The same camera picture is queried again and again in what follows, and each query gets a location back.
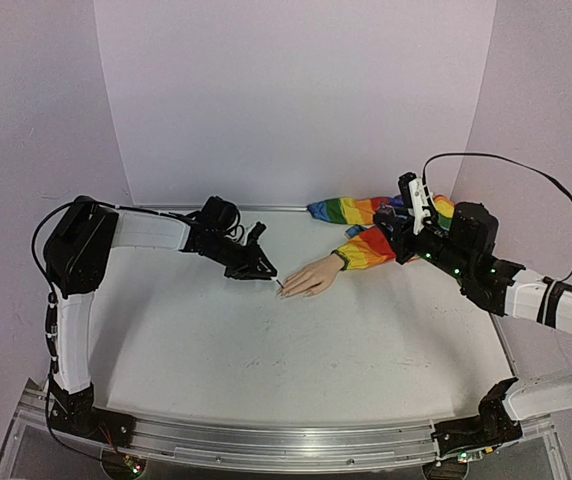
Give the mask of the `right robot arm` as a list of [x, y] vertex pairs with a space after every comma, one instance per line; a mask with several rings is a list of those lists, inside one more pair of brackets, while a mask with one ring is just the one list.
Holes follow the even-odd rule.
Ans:
[[[398, 263], [421, 258], [453, 278], [478, 308], [572, 335], [572, 285], [495, 257], [499, 222], [483, 205], [458, 203], [447, 230], [426, 211], [401, 215], [390, 206], [381, 207], [374, 222]], [[516, 380], [500, 399], [513, 421], [571, 410], [572, 373]]]

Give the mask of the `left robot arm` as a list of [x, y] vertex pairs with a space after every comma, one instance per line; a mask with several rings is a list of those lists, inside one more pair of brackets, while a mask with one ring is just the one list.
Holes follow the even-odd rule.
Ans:
[[112, 205], [79, 196], [58, 209], [38, 266], [49, 286], [45, 321], [51, 374], [67, 395], [92, 386], [89, 324], [95, 292], [112, 250], [121, 247], [197, 254], [224, 268], [228, 279], [274, 281], [277, 269], [259, 238], [265, 224], [241, 225], [236, 205], [211, 196], [188, 214]]

